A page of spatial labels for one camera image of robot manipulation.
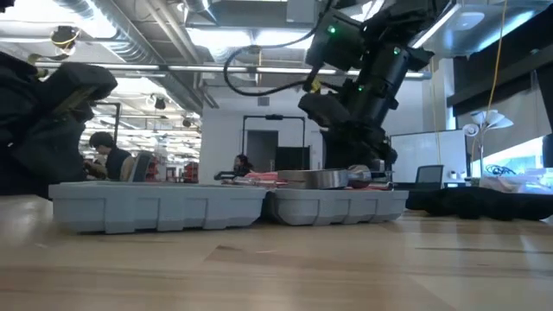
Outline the long ceiling light bar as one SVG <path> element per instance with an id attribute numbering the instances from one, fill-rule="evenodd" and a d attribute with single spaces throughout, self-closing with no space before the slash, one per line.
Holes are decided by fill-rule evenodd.
<path id="1" fill-rule="evenodd" d="M 142 72 L 190 72 L 190 73 L 223 73 L 223 66 L 215 65 L 166 65 L 166 64 L 130 64 L 130 63 L 92 63 L 93 66 L 104 67 L 114 71 L 142 71 Z M 266 73 L 266 74 L 289 74 L 308 75 L 310 68 L 294 67 L 228 67 L 228 73 Z M 356 77 L 360 70 L 343 72 L 335 69 L 320 69 L 321 76 L 344 76 Z"/>

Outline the grey office chair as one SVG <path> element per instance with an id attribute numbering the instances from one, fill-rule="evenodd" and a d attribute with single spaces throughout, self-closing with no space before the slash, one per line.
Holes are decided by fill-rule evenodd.
<path id="1" fill-rule="evenodd" d="M 421 166 L 416 172 L 416 183 L 442 184 L 444 166 L 441 164 Z"/>

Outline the grey plastic tool case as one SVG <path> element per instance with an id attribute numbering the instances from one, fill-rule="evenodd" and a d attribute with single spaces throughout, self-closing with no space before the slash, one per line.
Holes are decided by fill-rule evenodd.
<path id="1" fill-rule="evenodd" d="M 293 188 L 88 181 L 50 186 L 54 220 L 74 232 L 178 232 L 282 225 L 355 225 L 398 219 L 404 190 Z"/>

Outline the white ceiling access point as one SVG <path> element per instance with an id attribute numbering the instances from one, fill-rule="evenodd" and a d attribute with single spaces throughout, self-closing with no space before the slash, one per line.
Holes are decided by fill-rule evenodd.
<path id="1" fill-rule="evenodd" d="M 462 11 L 454 13 L 449 23 L 449 28 L 452 31 L 465 31 L 474 28 L 485 18 L 482 12 Z"/>

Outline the pink-handled hammer silver head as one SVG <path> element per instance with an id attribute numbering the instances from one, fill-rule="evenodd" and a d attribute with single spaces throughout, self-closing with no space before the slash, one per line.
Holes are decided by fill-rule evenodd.
<path id="1" fill-rule="evenodd" d="M 372 172 L 367 166 L 347 169 L 282 170 L 268 173 L 249 173 L 244 177 L 221 181 L 223 184 L 269 188 L 342 189 L 354 184 L 368 185 Z"/>

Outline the black ceiling-mounted device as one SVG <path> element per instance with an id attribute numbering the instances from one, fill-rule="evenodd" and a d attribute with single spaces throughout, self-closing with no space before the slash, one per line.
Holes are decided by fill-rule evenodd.
<path id="1" fill-rule="evenodd" d="M 80 29 L 73 26 L 59 26 L 51 35 L 50 41 L 60 49 L 72 49 L 79 38 Z"/>

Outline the person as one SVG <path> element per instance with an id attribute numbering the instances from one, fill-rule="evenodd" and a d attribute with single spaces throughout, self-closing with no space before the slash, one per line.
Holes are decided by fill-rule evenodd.
<path id="1" fill-rule="evenodd" d="M 120 149 L 112 135 L 105 131 L 92 134 L 89 146 L 100 155 L 105 156 L 105 163 L 98 164 L 84 160 L 84 166 L 89 171 L 104 175 L 111 181 L 128 181 L 134 165 L 134 157 L 130 152 Z"/>
<path id="2" fill-rule="evenodd" d="M 244 154 L 237 155 L 234 160 L 233 173 L 235 176 L 244 177 L 253 172 L 253 165 Z"/>

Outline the grey ceiling box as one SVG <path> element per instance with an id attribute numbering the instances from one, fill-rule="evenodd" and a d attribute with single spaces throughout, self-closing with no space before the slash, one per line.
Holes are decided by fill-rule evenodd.
<path id="1" fill-rule="evenodd" d="M 286 4 L 286 21 L 313 23 L 316 19 L 317 8 L 317 0 L 288 0 Z"/>

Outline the silver spiral air duct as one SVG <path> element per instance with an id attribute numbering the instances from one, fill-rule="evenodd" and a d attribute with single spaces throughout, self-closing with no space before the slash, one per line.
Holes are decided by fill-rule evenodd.
<path id="1" fill-rule="evenodd" d="M 108 43 L 107 46 L 125 62 L 149 65 L 164 63 L 161 55 L 147 42 L 114 0 L 53 1 L 62 8 L 76 13 L 85 22 L 98 22 L 100 17 L 104 17 L 106 22 L 116 30 L 116 34 L 111 38 L 119 41 L 119 43 Z M 165 88 L 171 98 L 183 109 L 202 114 L 203 100 L 200 95 L 193 90 L 192 86 L 186 86 L 175 73 L 165 73 L 163 78 L 154 78 L 154 81 Z"/>

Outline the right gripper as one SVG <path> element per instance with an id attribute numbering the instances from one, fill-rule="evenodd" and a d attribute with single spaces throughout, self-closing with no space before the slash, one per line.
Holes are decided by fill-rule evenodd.
<path id="1" fill-rule="evenodd" d="M 370 167 L 376 160 L 395 162 L 383 122 L 397 109 L 395 95 L 385 89 L 348 86 L 343 92 L 308 93 L 298 107 L 321 127 L 324 168 L 345 169 L 356 164 Z"/>

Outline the black gantry frame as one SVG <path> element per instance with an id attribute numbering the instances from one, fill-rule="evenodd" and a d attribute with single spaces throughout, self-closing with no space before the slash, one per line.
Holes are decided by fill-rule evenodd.
<path id="1" fill-rule="evenodd" d="M 301 169 L 306 169 L 307 166 L 305 165 L 305 148 L 306 148 L 306 118 L 305 117 L 298 117 L 298 116 L 284 116 L 281 114 L 266 114 L 266 115 L 244 115 L 242 118 L 242 137 L 241 137 L 241 154 L 245 155 L 245 123 L 248 118 L 263 118 L 265 120 L 269 121 L 282 121 L 284 119 L 297 119 L 302 122 L 302 146 L 301 146 Z"/>
<path id="2" fill-rule="evenodd" d="M 120 118 L 121 118 L 121 112 L 122 112 L 122 105 L 117 102 L 98 102 L 94 101 L 91 103 L 91 107 L 97 107 L 97 106 L 113 106 L 116 110 L 115 114 L 113 115 L 114 121 L 114 133 L 113 133 L 113 139 L 114 143 L 118 142 L 118 130 L 120 125 Z"/>

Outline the black display screen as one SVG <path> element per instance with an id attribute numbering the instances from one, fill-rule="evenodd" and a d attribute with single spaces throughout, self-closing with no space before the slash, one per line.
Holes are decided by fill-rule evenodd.
<path id="1" fill-rule="evenodd" d="M 275 170 L 310 169 L 310 147 L 277 147 Z"/>

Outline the white multi-head floor lamp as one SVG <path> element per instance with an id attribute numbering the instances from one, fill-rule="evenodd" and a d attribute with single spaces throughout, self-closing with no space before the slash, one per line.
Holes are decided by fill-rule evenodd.
<path id="1" fill-rule="evenodd" d="M 513 126 L 513 121 L 498 110 L 471 111 L 471 122 L 462 127 L 465 138 L 471 141 L 468 151 L 467 165 L 469 178 L 485 175 L 484 143 L 486 133 L 490 130 L 498 130 Z"/>

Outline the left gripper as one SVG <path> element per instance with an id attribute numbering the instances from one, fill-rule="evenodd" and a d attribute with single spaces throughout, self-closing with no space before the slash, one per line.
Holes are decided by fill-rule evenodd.
<path id="1" fill-rule="evenodd" d="M 117 85 L 108 69 L 76 62 L 41 80 L 37 67 L 0 54 L 0 196 L 47 198 L 48 184 L 83 181 L 85 125 L 74 117 L 41 119 L 106 98 Z"/>

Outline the white board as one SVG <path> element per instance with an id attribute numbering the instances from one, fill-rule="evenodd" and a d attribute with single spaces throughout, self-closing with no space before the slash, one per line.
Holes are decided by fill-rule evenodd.
<path id="1" fill-rule="evenodd" d="M 421 132 L 391 137 L 398 158 L 392 165 L 395 182 L 415 182 L 419 167 L 442 165 L 442 181 L 462 183 L 467 177 L 467 140 L 462 130 Z"/>

